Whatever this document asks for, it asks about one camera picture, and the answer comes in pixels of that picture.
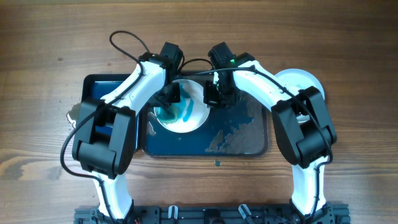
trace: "wooden table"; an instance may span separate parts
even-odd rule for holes
[[[45,2],[0,5],[0,223],[71,223],[75,208],[98,204],[93,181],[62,170],[59,152],[71,131],[65,115],[80,101],[83,79],[136,66],[108,42],[118,29],[135,32],[153,52],[168,41],[187,59],[206,58],[225,41],[272,73],[302,68],[314,74],[338,133],[335,161],[325,172],[326,198],[348,203],[353,223],[398,223],[394,1]],[[115,42],[136,56],[144,53],[129,36]],[[135,204],[287,203],[291,166],[270,126],[264,156],[221,159],[221,167],[214,159],[137,153],[127,171]],[[80,170],[70,148],[67,154],[67,164]]]

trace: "wood grain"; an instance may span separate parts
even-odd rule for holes
[[[135,32],[153,52],[168,41],[187,59],[206,58],[225,41],[272,73],[313,73],[338,133],[327,199],[348,203],[353,223],[398,223],[396,1],[10,2],[0,5],[0,223],[71,223],[74,208],[98,203],[91,180],[61,169],[59,152],[83,79],[135,67],[108,42],[118,29]],[[144,52],[128,36],[115,42]],[[263,157],[221,159],[221,167],[137,153],[127,171],[135,204],[287,203],[291,168],[270,127]],[[70,148],[67,164],[79,170]]]

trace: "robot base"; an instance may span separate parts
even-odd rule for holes
[[[315,224],[350,224],[348,205],[326,203]],[[98,207],[75,210],[74,224],[112,223]],[[288,224],[302,223],[291,204],[264,207],[181,207],[136,206],[128,220],[118,224]]]

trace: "white plate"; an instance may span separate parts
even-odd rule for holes
[[[166,113],[154,108],[159,123],[175,133],[188,133],[199,128],[207,119],[210,108],[203,102],[203,87],[192,80],[174,80],[180,84],[179,103],[173,103]]]
[[[325,92],[323,91],[321,83],[317,80],[317,78],[307,71],[297,68],[290,68],[279,72],[275,76],[280,81],[289,85],[297,86],[303,90],[310,86],[314,86],[321,92],[323,99],[325,99]],[[308,115],[300,115],[297,117],[299,123],[306,122],[309,119],[310,117]]]

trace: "black and white arm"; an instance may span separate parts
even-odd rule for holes
[[[292,164],[294,192],[292,203],[301,216],[313,210],[316,175],[315,168],[328,159],[322,138],[310,121],[300,124],[296,117],[302,111],[291,100],[292,97],[275,86],[269,79],[286,87],[316,117],[324,130],[328,142],[336,141],[336,133],[331,123],[322,94],[313,86],[305,90],[295,85],[288,85],[263,69],[258,61],[249,54],[238,57],[233,55],[225,43],[213,47],[209,52],[215,68],[227,68],[215,73],[215,81],[205,86],[204,101],[210,106],[229,107],[239,100],[239,91],[245,91],[260,101],[271,111],[274,120],[275,136],[278,147]],[[153,96],[158,96],[160,105],[179,101],[179,86],[172,87],[172,80],[177,74],[182,52],[176,45],[166,43],[164,50],[157,54],[145,53],[140,57],[144,67],[144,76],[113,106],[92,118],[75,135],[72,155],[80,161],[84,170],[104,181],[106,198],[112,216],[115,219],[127,219],[129,211],[134,208],[132,197],[127,189],[126,169],[132,159],[135,148],[133,132],[136,114]],[[234,70],[233,68],[251,68]],[[141,69],[139,66],[132,75],[113,92],[102,97],[102,100],[85,100],[80,110],[80,118],[97,110],[103,103],[110,102],[132,84]],[[111,136],[104,137],[96,132],[96,126],[113,125]],[[326,203],[323,196],[323,171],[320,169],[320,191],[317,210]],[[96,183],[100,199],[99,211],[109,216],[100,186]]]

